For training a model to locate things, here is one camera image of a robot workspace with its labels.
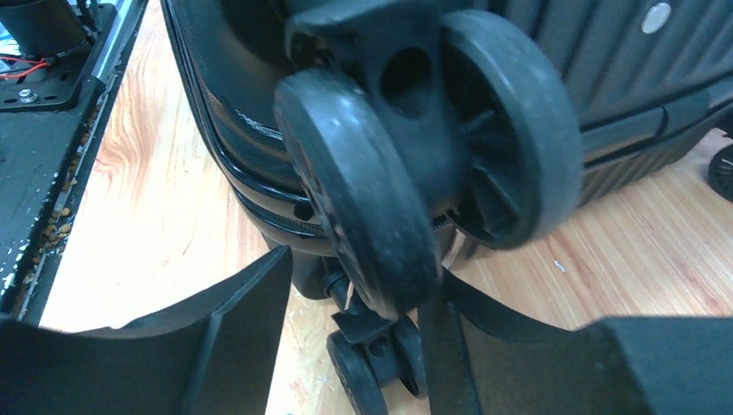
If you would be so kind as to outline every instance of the suitcase shell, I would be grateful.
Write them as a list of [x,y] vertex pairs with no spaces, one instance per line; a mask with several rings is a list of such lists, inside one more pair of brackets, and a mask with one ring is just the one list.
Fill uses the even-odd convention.
[[[171,39],[189,100],[200,95],[208,114],[197,115],[200,129],[208,124],[221,147],[222,169],[236,170],[230,181],[247,212],[278,231],[321,238],[315,218],[298,213],[307,199],[275,128],[272,93],[292,68],[282,52],[284,18],[270,3],[164,0],[163,12],[178,32]],[[679,160],[730,119],[733,2],[668,0],[664,26],[644,33],[657,3],[445,1],[446,10],[504,16],[562,74],[583,131],[582,204]]]

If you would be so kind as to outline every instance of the ribbed suitcase panel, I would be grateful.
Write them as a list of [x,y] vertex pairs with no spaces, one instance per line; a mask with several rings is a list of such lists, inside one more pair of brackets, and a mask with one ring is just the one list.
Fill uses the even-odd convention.
[[669,0],[658,32],[641,31],[658,1],[511,0],[502,14],[563,74],[583,127],[674,99],[733,73],[733,2]]

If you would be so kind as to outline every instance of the metal screw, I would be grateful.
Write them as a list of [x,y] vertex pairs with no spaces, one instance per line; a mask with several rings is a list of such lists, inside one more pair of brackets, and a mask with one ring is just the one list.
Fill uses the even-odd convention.
[[21,102],[24,104],[30,104],[38,99],[38,95],[29,89],[23,89],[18,96],[21,97]]

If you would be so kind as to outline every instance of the debris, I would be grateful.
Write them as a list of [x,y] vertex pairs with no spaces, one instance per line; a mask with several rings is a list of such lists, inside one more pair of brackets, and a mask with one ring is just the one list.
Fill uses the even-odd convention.
[[558,268],[560,269],[560,271],[562,271],[563,273],[565,273],[565,267],[562,264],[560,264],[560,261],[557,261],[556,260],[555,261],[555,265],[558,266]]

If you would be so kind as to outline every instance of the wheel axle hole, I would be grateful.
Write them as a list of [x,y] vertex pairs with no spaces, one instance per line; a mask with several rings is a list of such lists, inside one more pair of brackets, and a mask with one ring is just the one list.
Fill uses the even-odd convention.
[[385,340],[384,337],[379,338],[369,344],[369,353],[377,356],[382,357],[385,355],[387,351],[387,340]]
[[382,73],[382,96],[395,111],[418,118],[429,102],[432,81],[430,57],[420,48],[403,49]]

